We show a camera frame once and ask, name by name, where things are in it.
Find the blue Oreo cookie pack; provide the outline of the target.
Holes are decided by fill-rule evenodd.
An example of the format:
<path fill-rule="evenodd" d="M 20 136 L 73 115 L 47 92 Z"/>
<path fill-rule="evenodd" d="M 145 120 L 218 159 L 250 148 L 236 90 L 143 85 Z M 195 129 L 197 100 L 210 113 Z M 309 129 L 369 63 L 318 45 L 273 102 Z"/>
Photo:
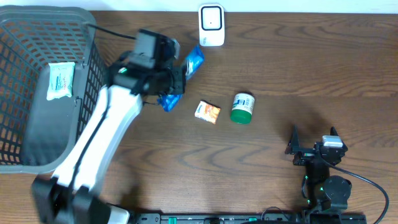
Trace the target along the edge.
<path fill-rule="evenodd" d="M 201 51 L 199 45 L 196 45 L 192 51 L 185 57 L 183 66 L 186 67 L 186 81 L 192 78 L 196 71 L 201 67 L 205 61 L 205 56 Z M 162 106 L 165 112 L 170 112 L 174 109 L 177 103 L 182 98 L 183 94 L 180 95 L 164 95 L 161 96 L 157 101 Z"/>

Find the small orange snack packet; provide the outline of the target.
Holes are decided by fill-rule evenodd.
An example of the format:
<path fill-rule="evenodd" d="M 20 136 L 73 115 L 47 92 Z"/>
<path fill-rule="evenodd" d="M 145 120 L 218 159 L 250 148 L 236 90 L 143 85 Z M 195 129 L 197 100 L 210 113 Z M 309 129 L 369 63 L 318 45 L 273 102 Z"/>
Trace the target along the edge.
<path fill-rule="evenodd" d="M 221 109 L 205 101 L 201 101 L 195 110 L 195 117 L 216 124 Z"/>

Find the green lidded white jar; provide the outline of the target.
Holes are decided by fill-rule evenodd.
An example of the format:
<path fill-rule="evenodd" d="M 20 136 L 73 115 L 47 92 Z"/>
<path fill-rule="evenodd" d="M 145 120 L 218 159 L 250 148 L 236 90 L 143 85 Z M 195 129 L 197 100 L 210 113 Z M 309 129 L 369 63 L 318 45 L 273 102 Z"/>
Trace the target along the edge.
<path fill-rule="evenodd" d="M 249 124 L 252 120 L 255 98 L 247 93 L 238 93 L 234 97 L 231 109 L 231 121 L 239 124 Z"/>

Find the pale green wet wipes pack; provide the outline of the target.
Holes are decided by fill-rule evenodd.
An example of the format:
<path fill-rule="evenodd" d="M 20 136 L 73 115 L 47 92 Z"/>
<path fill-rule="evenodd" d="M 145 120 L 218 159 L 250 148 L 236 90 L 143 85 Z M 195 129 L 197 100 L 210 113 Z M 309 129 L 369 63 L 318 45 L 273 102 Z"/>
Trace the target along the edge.
<path fill-rule="evenodd" d="M 75 62 L 50 63 L 49 87 L 47 101 L 73 95 L 73 78 Z"/>

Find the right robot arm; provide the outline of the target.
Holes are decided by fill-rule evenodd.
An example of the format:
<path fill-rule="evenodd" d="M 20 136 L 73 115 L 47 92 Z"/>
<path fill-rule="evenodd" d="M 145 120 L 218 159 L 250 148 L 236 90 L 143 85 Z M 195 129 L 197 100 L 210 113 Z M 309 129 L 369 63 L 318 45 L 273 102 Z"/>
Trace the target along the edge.
<path fill-rule="evenodd" d="M 301 212 L 304 223 L 342 222 L 341 213 L 348 208 L 352 183 L 331 175 L 330 168 L 341 162 L 347 150 L 334 127 L 311 148 L 300 145 L 297 127 L 293 127 L 285 153 L 294 156 L 293 165 L 305 167 L 302 195 L 307 199 L 308 208 Z"/>

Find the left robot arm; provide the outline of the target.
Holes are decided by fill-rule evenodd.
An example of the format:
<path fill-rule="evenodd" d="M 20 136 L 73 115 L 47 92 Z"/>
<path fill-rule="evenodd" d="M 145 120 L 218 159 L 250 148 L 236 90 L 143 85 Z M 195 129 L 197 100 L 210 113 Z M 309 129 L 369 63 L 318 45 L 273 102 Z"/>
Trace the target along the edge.
<path fill-rule="evenodd" d="M 130 211 L 99 198 L 111 159 L 146 95 L 181 95 L 192 65 L 175 56 L 144 65 L 125 53 L 108 70 L 109 81 L 80 138 L 50 179 L 36 177 L 32 194 L 42 223 L 128 223 Z"/>

